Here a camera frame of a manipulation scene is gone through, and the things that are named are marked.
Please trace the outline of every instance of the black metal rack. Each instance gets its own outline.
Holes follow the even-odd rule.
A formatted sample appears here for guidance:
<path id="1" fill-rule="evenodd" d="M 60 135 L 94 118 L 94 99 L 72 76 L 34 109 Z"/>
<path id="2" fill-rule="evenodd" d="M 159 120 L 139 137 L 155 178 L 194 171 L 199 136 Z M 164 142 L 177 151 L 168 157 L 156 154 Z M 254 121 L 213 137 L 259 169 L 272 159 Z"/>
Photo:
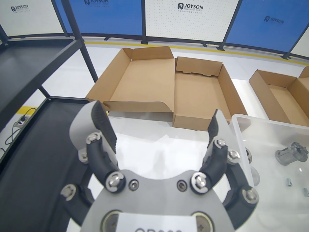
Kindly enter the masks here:
<path id="1" fill-rule="evenodd" d="M 70 2 L 61 2 L 75 39 L 9 39 L 0 25 L 0 130 L 35 90 L 39 89 L 45 97 L 49 97 L 42 87 L 43 82 L 78 49 L 81 50 L 94 82 L 98 79 Z"/>
<path id="2" fill-rule="evenodd" d="M 66 231 L 70 217 L 60 191 L 68 183 L 87 185 L 91 177 L 69 137 L 88 101 L 51 97 L 42 87 L 78 49 L 98 79 L 69 0 L 61 1 L 75 38 L 10 39 L 0 25 L 0 131 L 35 90 L 46 97 L 0 159 L 1 231 Z"/>

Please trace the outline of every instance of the blue panel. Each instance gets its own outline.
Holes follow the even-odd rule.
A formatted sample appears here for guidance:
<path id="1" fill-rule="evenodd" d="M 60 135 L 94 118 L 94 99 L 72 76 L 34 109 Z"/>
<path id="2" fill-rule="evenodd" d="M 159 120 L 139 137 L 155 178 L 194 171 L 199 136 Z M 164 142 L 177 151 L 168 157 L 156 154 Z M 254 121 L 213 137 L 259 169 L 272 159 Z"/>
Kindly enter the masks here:
<path id="1" fill-rule="evenodd" d="M 55 0 L 72 32 L 60 0 Z M 70 0 L 81 33 L 142 35 L 141 0 Z"/>
<path id="2" fill-rule="evenodd" d="M 287 52 L 308 20 L 308 0 L 243 0 L 226 42 Z"/>

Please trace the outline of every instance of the label sticker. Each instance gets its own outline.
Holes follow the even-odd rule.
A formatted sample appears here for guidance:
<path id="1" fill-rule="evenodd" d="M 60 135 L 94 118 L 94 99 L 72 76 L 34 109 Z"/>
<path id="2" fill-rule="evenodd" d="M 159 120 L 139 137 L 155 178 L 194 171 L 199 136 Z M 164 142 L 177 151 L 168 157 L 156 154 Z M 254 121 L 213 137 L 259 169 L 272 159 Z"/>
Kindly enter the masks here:
<path id="1" fill-rule="evenodd" d="M 192 216 L 120 213 L 116 232 L 193 232 L 196 218 Z"/>

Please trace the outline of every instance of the white pegboard panel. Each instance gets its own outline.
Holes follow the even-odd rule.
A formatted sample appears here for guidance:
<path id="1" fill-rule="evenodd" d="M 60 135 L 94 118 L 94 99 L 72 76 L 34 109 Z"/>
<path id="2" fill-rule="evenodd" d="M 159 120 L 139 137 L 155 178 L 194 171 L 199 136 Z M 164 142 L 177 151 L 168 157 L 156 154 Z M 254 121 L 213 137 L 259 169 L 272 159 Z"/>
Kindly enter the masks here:
<path id="1" fill-rule="evenodd" d="M 146 0 L 146 35 L 222 42 L 238 0 Z M 186 10 L 178 4 L 200 5 Z"/>
<path id="2" fill-rule="evenodd" d="M 292 54 L 309 57 L 309 28 L 306 30 L 304 35 L 300 38 L 291 52 Z"/>
<path id="3" fill-rule="evenodd" d="M 51 0 L 0 0 L 0 24 L 8 36 L 63 33 Z"/>

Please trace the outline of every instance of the electrical outlet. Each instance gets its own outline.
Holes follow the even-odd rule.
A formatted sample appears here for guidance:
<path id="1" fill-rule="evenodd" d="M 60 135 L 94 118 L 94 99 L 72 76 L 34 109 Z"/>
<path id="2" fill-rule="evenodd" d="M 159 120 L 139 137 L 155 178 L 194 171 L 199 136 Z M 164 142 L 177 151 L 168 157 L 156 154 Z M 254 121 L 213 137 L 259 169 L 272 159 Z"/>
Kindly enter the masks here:
<path id="1" fill-rule="evenodd" d="M 21 121 L 21 118 L 22 118 L 22 116 L 21 116 L 20 119 L 18 120 L 18 123 L 15 124 L 15 127 L 22 128 L 30 117 L 31 117 L 30 115 L 25 115 L 25 121 Z"/>

